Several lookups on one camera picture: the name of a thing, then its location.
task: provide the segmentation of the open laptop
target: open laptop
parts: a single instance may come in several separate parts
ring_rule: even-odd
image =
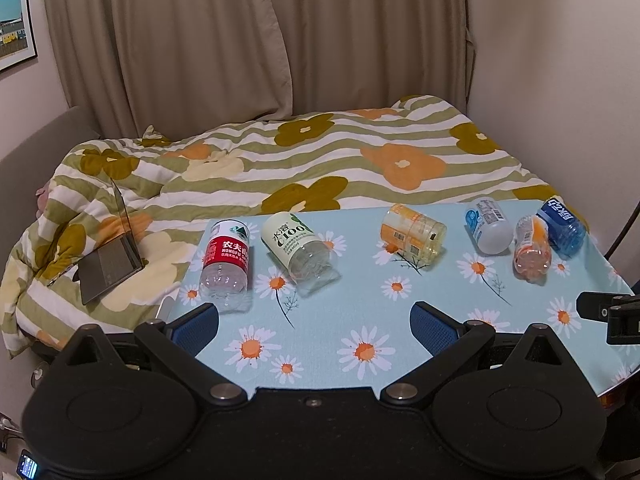
[[[83,305],[111,290],[144,267],[131,231],[124,199],[113,180],[111,184],[124,232],[78,262],[80,297]]]

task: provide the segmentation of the digital display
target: digital display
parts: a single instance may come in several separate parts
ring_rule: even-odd
[[[28,456],[23,455],[20,460],[20,465],[18,466],[18,473],[22,478],[26,478],[28,480],[33,480],[36,478],[36,471],[38,470],[38,464],[36,464],[33,459]]]

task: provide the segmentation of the framed picture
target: framed picture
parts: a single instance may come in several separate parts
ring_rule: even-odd
[[[0,0],[0,72],[37,55],[29,0]]]

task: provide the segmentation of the cable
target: cable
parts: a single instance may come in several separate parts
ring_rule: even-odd
[[[635,477],[638,474],[640,474],[640,469],[636,469],[635,471],[633,471],[631,473],[626,473],[626,474],[624,474],[622,476],[619,476],[615,480],[632,480],[632,478]]]
[[[620,231],[620,234],[618,235],[618,238],[616,238],[616,241],[613,242],[613,245],[609,248],[607,253],[604,255],[606,260],[608,260],[611,257],[611,255],[614,253],[614,251],[618,248],[618,246],[620,245],[620,243],[622,242],[626,234],[629,232],[629,229],[631,229],[631,226],[636,221],[636,218],[638,218],[638,215],[640,215],[640,202],[638,202],[638,204],[636,205],[636,208],[631,213],[629,220],[626,221],[626,224],[622,228],[622,231]]]

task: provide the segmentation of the water bottle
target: water bottle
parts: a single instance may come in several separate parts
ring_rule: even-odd
[[[330,249],[293,213],[284,211],[268,218],[260,236],[303,298],[340,277],[331,265]]]
[[[511,245],[513,227],[493,198],[474,200],[466,210],[465,221],[481,253],[500,254]]]
[[[200,275],[200,297],[219,312],[246,310],[249,229],[238,220],[222,220],[209,233]]]
[[[529,282],[542,278],[551,264],[551,246],[545,222],[538,216],[525,216],[516,224],[513,267]]]
[[[537,215],[546,222],[551,246],[562,256],[575,256],[587,234],[582,222],[556,197],[543,203]]]

